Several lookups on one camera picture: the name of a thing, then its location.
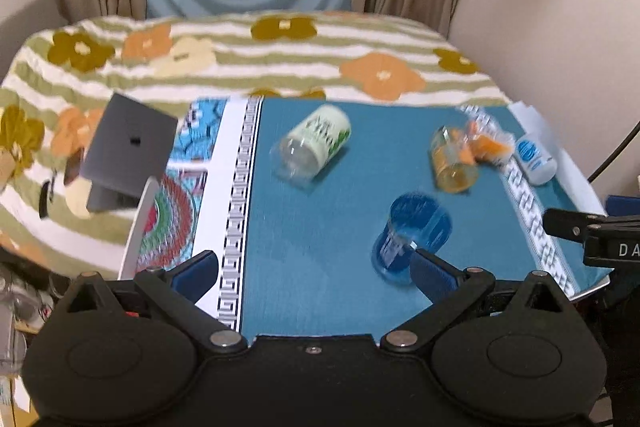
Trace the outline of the white cup blue label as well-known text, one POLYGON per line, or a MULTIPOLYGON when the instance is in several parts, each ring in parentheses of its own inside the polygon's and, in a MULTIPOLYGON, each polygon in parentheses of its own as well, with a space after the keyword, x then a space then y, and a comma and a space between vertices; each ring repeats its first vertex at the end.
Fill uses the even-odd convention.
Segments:
POLYGON ((558 164, 536 134, 521 136, 515 142, 514 154, 530 184, 544 185, 555 177, 558 164))

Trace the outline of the clear cup orange label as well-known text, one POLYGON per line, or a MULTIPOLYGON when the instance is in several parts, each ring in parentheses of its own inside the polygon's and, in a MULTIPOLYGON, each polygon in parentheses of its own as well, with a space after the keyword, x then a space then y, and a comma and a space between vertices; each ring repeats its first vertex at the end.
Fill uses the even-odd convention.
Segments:
POLYGON ((442 126, 434 132, 431 162, 435 184, 440 191, 462 193, 477 181, 477 163, 462 129, 442 126))

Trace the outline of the orange jelly cup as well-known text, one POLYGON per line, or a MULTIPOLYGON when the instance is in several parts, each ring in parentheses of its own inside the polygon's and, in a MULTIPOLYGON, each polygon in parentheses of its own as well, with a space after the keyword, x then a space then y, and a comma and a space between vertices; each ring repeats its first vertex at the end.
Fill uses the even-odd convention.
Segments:
POLYGON ((514 153, 514 135, 504 131, 490 117, 470 119, 466 125, 466 139, 476 160, 497 167, 506 165, 514 153))

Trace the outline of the colourful mandala mat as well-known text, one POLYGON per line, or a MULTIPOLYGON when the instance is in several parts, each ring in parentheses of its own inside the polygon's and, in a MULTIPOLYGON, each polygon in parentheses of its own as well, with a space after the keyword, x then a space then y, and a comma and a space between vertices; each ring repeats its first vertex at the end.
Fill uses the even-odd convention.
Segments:
POLYGON ((178 124, 162 179, 143 190, 118 277, 129 280, 149 268, 172 269, 193 255, 217 134, 227 101, 200 98, 178 124))

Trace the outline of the grey laptop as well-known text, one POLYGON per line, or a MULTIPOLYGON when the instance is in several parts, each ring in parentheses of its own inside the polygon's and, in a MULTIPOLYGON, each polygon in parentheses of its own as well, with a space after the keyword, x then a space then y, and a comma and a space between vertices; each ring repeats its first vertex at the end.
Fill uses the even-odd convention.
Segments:
POLYGON ((178 119, 114 93, 80 166, 90 212, 137 207, 145 184, 163 178, 178 119))

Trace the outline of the teal patterned cloth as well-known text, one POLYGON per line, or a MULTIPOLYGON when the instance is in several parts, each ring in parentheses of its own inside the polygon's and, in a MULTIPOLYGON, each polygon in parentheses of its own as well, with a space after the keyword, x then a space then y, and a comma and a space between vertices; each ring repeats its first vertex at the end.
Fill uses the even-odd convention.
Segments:
POLYGON ((278 179, 271 149, 314 111, 295 98, 232 98, 224 104, 207 164, 194 251, 209 249, 219 275, 200 308, 247 338, 258 335, 381 336, 422 311, 413 287, 386 281, 372 263, 393 201, 420 192, 452 221, 439 254, 459 268, 481 267, 503 280, 549 272, 570 298, 606 283, 582 262, 582 247, 542 229, 548 208, 599 211, 586 182, 531 186, 516 162, 480 168, 462 194, 437 190, 431 137, 461 124, 457 109, 344 104, 352 134, 305 187, 278 179))

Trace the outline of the floral striped blanket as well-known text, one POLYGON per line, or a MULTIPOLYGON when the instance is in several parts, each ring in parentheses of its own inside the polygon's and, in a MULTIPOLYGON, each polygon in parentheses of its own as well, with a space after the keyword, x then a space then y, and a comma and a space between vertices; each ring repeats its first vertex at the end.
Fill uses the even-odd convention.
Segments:
POLYGON ((90 215, 63 182, 120 92, 183 118, 199 98, 496 106, 508 97, 426 25, 352 12, 104 16, 29 35, 1 83, 1 244, 68 277, 116 273, 134 215, 90 215))

